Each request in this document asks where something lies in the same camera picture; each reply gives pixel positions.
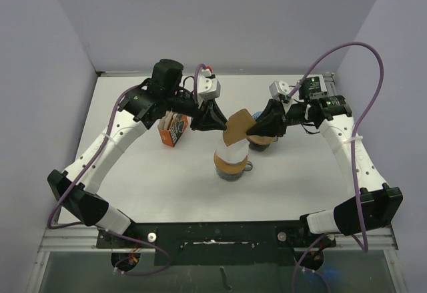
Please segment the brown paper coffee filter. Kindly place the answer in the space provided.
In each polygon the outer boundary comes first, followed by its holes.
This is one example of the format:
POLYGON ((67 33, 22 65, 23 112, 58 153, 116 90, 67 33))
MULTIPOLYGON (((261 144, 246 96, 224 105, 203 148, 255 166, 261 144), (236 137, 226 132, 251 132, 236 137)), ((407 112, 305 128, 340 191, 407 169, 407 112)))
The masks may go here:
POLYGON ((223 141, 227 147, 247 138, 247 131, 256 121, 247 109, 241 109, 231 115, 223 132, 223 141))

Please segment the grey plastic dripper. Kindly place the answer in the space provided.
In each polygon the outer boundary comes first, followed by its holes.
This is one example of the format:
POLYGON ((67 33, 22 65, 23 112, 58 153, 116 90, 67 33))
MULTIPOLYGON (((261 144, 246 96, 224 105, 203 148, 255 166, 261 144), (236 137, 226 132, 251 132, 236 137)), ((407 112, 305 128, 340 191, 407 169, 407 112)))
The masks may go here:
POLYGON ((272 143, 267 143, 267 144, 258 144, 258 143, 254 143, 254 142, 250 142, 249 144, 249 148, 255 152, 264 152, 266 149, 268 149, 270 146, 272 145, 272 143))

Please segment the orange coffee filter box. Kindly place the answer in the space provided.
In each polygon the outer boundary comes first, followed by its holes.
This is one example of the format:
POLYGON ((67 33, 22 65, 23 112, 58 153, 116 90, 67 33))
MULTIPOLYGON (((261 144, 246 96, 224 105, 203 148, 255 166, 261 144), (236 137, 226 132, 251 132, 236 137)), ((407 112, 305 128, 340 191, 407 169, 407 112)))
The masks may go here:
POLYGON ((160 119, 157 129, 164 145, 175 147, 189 124, 186 115, 167 111, 160 119))

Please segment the white paper coffee filter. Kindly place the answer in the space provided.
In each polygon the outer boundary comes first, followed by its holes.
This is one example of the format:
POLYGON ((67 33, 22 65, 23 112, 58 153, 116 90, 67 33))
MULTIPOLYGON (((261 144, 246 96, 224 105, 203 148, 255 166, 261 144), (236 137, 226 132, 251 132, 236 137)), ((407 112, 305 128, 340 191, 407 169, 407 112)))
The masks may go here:
POLYGON ((248 156, 249 141, 242 139, 227 146, 223 137, 220 137, 216 146, 216 155, 227 164, 238 164, 248 156))

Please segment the grey glass carafe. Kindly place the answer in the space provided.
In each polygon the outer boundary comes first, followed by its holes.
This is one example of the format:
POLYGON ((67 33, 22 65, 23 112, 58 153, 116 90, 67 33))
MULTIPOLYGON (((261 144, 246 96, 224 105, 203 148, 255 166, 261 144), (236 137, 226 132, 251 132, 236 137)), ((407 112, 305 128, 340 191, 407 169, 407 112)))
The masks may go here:
POLYGON ((253 169, 253 164, 252 164, 252 162, 251 162, 251 161, 249 161, 249 162, 246 164, 245 168, 244 168, 241 172, 239 172, 239 173, 236 173, 236 174, 229 174, 229 173, 225 173, 225 172, 223 172, 223 171, 219 170, 218 168, 216 168, 216 174, 217 174, 221 179, 223 179, 223 180, 225 180, 225 181, 228 181, 228 182, 234 182, 234 181, 239 180, 239 179, 243 176, 243 174, 244 174, 245 172, 250 172, 250 171, 252 171, 252 169, 253 169))

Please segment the blue plastic dripper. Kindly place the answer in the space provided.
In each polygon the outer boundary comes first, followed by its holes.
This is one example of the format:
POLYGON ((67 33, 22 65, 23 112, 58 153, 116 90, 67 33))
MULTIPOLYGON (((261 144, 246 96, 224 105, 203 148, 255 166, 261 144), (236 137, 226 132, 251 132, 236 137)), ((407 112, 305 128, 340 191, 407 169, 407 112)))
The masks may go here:
POLYGON ((257 111, 257 112, 255 112, 255 113, 252 115, 252 117, 253 117, 255 120, 257 120, 257 119, 261 116, 261 114, 262 114, 262 112, 261 112, 261 111, 257 111))

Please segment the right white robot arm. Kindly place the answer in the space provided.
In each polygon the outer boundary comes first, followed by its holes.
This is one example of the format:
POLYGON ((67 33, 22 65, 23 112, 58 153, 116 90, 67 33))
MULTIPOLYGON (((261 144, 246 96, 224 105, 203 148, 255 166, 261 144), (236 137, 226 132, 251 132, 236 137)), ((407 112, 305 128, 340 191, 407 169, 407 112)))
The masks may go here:
POLYGON ((327 141, 351 195, 330 210, 303 215, 305 224, 297 229, 298 240, 311 246, 321 234, 350 236, 389 226, 403 194, 400 188, 389 186, 370 159, 362 136, 354 132, 354 117, 345 97, 322 91, 318 76, 307 78, 298 88, 298 98, 293 99, 285 81, 274 81, 269 86, 271 99, 247 133, 282 137, 290 126, 312 124, 327 141))

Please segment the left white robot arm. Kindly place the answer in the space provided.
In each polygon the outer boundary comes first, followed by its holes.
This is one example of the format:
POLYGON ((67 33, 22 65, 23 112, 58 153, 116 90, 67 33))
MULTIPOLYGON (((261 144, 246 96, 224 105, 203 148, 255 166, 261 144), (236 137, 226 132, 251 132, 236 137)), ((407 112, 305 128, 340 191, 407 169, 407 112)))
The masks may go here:
POLYGON ((102 181, 126 149, 168 111, 191 117, 190 128, 198 131, 226 129, 226 118, 216 98, 220 83, 211 67, 201 63, 193 76, 193 91, 180 85, 183 65, 171 59, 158 61, 151 77, 126 89, 117 98, 106 128, 94 142, 64 170, 53 170, 47 178, 57 200, 47 227, 60 229, 53 218, 65 208, 77 224, 96 226, 112 232, 122 247, 133 244, 136 231, 132 220, 114 208, 97 192, 102 181))

